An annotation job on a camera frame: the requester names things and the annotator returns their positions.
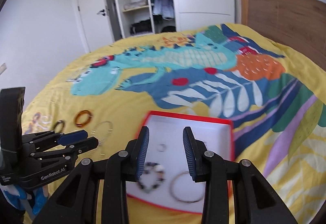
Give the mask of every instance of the wooden headboard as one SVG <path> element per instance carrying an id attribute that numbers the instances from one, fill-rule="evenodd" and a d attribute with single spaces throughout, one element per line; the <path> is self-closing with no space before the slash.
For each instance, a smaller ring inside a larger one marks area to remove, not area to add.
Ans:
<path id="1" fill-rule="evenodd" d="M 304 54 L 326 71 L 326 4 L 318 0 L 241 0 L 242 24 Z"/>

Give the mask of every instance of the red dot print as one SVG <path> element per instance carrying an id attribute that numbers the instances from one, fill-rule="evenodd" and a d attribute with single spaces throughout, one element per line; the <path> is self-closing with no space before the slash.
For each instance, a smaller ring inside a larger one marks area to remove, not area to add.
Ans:
<path id="1" fill-rule="evenodd" d="M 205 68 L 204 70 L 206 71 L 206 73 L 211 74 L 211 75 L 214 75 L 217 73 L 217 69 L 215 69 L 215 68 Z"/>
<path id="2" fill-rule="evenodd" d="M 174 86 L 184 86 L 189 83 L 189 80 L 187 78 L 178 78 L 178 79 L 173 79 L 172 84 Z"/>

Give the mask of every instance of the white door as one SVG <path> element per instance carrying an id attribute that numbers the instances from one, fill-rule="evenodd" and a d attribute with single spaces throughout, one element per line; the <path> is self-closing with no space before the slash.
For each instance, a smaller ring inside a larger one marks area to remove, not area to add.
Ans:
<path id="1" fill-rule="evenodd" d="M 90 51 L 113 43 L 106 0 L 78 0 L 78 6 Z"/>

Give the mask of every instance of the bed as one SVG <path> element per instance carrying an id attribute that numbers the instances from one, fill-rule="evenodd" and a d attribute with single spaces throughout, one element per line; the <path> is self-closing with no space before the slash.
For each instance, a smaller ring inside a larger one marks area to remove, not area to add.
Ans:
<path id="1" fill-rule="evenodd" d="M 150 110 L 231 119 L 236 161 L 251 160 L 309 223 L 326 199 L 325 21 L 316 0 L 242 0 L 242 24 L 117 41 L 50 81 L 23 113 L 23 132 L 84 124 L 100 144 L 79 162 L 124 149 Z M 132 197 L 128 210 L 131 223 L 201 219 Z"/>

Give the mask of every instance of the orange bracelet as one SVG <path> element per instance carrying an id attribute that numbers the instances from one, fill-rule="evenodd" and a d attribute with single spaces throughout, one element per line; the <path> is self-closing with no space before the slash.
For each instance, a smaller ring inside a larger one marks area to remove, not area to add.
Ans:
<path id="1" fill-rule="evenodd" d="M 78 123 L 78 119 L 84 115 L 84 114 L 87 114 L 88 115 L 88 118 L 87 120 L 84 122 L 84 123 Z M 77 127 L 84 127 L 85 125 L 87 125 L 91 120 L 92 120 L 92 113 L 89 111 L 89 110 L 83 110 L 83 111 L 80 111 L 79 113 L 77 113 L 77 115 L 75 116 L 75 126 Z"/>

